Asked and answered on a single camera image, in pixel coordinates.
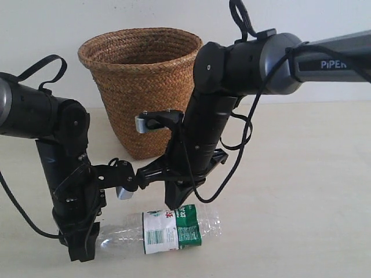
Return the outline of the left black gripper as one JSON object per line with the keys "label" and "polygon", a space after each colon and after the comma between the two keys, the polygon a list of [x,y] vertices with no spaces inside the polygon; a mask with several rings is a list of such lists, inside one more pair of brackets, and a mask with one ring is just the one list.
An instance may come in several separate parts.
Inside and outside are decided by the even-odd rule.
{"label": "left black gripper", "polygon": [[68,246],[70,261],[92,261],[100,232],[100,223],[94,222],[101,206],[96,172],[88,163],[60,170],[52,185],[53,217],[60,243]]}

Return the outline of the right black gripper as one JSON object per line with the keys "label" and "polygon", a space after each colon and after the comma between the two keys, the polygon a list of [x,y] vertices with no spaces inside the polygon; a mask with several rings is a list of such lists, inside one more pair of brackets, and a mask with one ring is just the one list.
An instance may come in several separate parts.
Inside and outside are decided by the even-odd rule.
{"label": "right black gripper", "polygon": [[221,148],[213,152],[211,161],[206,169],[199,173],[190,175],[189,171],[179,172],[168,162],[166,155],[160,156],[149,165],[139,168],[136,173],[136,183],[141,189],[145,189],[150,183],[163,181],[165,183],[165,204],[169,209],[179,208],[193,192],[191,177],[194,178],[195,186],[198,188],[206,182],[206,177],[219,164],[227,161],[228,154]]}

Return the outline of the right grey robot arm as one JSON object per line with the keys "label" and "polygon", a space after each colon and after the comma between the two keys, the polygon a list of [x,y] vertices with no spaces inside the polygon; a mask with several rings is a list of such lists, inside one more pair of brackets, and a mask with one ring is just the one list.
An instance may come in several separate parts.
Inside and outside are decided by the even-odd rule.
{"label": "right grey robot arm", "polygon": [[141,189],[163,181],[170,209],[180,207],[226,162],[230,148],[218,144],[244,97],[289,95],[305,82],[369,82],[370,31],[308,42],[266,30],[252,41],[238,40],[227,47],[209,42],[196,56],[193,80],[184,112],[167,109],[136,117],[139,133],[171,131],[165,153],[135,176]]}

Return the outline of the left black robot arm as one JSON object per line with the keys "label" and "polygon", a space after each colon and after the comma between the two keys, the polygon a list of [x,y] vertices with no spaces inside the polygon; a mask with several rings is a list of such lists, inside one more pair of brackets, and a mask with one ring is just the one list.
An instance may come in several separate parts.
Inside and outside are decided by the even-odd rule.
{"label": "left black robot arm", "polygon": [[95,258],[101,210],[98,174],[88,155],[90,115],[72,99],[1,74],[1,135],[35,140],[57,225],[71,261]]}

